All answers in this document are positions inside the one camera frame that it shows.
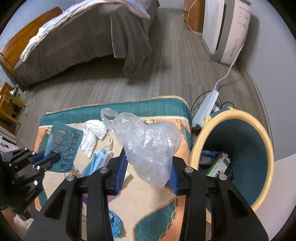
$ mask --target gray blanket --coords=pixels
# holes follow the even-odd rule
[[[17,80],[29,85],[46,80],[68,67],[96,57],[114,55],[126,59],[125,77],[132,78],[151,52],[148,30],[157,14],[153,0],[147,13],[139,18],[123,4],[98,4],[79,13],[50,32],[28,59],[14,68]]]

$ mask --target gray wood floor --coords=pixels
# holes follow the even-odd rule
[[[39,119],[46,112],[158,95],[178,95],[191,106],[200,94],[212,90],[229,66],[209,59],[202,37],[186,30],[182,14],[182,10],[159,9],[149,31],[152,53],[133,79],[123,76],[123,60],[107,56],[72,66],[31,86],[28,102],[36,102],[27,116],[23,112],[19,118],[19,140],[34,147]],[[222,102],[233,102],[237,109],[251,113],[263,123],[250,79],[236,66],[218,88]]]

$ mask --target white cloth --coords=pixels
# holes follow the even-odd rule
[[[88,120],[83,123],[83,138],[80,148],[84,151],[88,158],[91,158],[96,144],[96,138],[102,140],[106,132],[107,127],[100,120]]]
[[[16,233],[18,236],[24,240],[25,234],[28,231],[29,227],[31,226],[34,219],[30,218],[27,221],[23,221],[19,215],[16,215],[14,218]]]

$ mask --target air purifier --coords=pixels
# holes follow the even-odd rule
[[[206,0],[202,38],[210,59],[232,64],[247,35],[250,17],[247,0]]]

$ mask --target bed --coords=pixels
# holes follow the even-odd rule
[[[68,11],[54,8],[17,33],[1,50],[0,61],[24,87],[107,55],[124,59],[123,75],[132,78],[151,52],[148,30],[159,7],[158,0],[143,0],[147,17],[130,6],[132,1],[139,2],[86,0],[92,5],[82,10],[74,5],[71,15],[48,28]]]

